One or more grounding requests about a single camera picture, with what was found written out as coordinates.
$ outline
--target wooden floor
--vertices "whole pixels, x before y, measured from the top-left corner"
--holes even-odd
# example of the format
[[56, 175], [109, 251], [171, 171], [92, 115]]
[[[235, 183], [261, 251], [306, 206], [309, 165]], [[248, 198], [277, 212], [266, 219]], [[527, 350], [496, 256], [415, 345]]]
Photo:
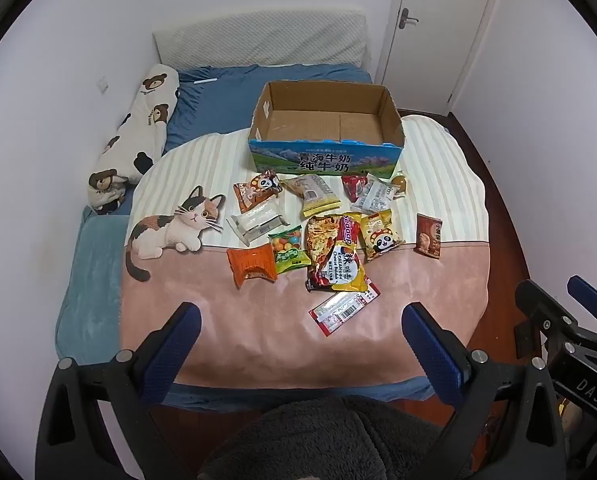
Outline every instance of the wooden floor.
[[[409, 113], [414, 112], [401, 112], [403, 116]], [[496, 361], [517, 363], [513, 327], [525, 317], [514, 304], [514, 289], [529, 274], [514, 226], [485, 163], [458, 120], [451, 113], [448, 117], [429, 116], [449, 130], [465, 153], [467, 163], [485, 184], [491, 257], [489, 301], [469, 348], [483, 349]], [[435, 396], [424, 402], [399, 400], [392, 404], [440, 425], [444, 425], [452, 414], [452, 408], [443, 405]], [[194, 473], [211, 450], [260, 415], [258, 412], [195, 413], [166, 406], [154, 407], [151, 413], [170, 447]], [[485, 439], [481, 439], [474, 449], [476, 462], [482, 458], [485, 446]]]

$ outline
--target pink blanket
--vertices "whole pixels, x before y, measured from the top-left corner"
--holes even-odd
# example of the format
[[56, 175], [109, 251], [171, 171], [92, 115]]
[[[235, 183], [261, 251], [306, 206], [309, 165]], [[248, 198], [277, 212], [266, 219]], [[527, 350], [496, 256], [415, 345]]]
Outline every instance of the pink blanket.
[[183, 301], [202, 313], [197, 343], [177, 383], [219, 388], [322, 388], [397, 383], [423, 375], [401, 331], [403, 307], [421, 301], [441, 327], [466, 344], [487, 305], [489, 245], [446, 242], [441, 259], [412, 244], [365, 268], [381, 296], [326, 337], [309, 310], [330, 296], [305, 290], [305, 269], [276, 283], [246, 280], [238, 290], [226, 249], [166, 249], [142, 260], [142, 283], [123, 266], [120, 343], [135, 349]]

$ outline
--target door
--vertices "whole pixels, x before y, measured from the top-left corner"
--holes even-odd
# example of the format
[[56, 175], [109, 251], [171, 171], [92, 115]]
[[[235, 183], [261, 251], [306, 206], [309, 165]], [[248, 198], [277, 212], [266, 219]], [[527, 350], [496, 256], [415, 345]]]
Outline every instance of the door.
[[383, 84], [397, 107], [444, 114], [487, 0], [402, 0]]

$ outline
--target wall outlet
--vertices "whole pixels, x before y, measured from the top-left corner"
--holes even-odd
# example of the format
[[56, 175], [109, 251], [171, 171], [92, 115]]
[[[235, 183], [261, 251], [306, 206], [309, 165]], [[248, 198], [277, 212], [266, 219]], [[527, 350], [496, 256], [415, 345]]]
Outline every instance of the wall outlet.
[[103, 76], [96, 82], [96, 86], [101, 94], [104, 94], [107, 91], [107, 88], [110, 87], [110, 84], [107, 82], [107, 78]]

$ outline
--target headboard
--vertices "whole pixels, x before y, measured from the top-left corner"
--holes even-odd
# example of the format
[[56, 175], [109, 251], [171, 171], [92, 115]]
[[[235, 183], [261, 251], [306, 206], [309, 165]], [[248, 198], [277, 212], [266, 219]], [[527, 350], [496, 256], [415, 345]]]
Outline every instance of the headboard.
[[367, 43], [359, 10], [280, 9], [230, 14], [154, 32], [161, 61], [192, 66], [353, 63]]

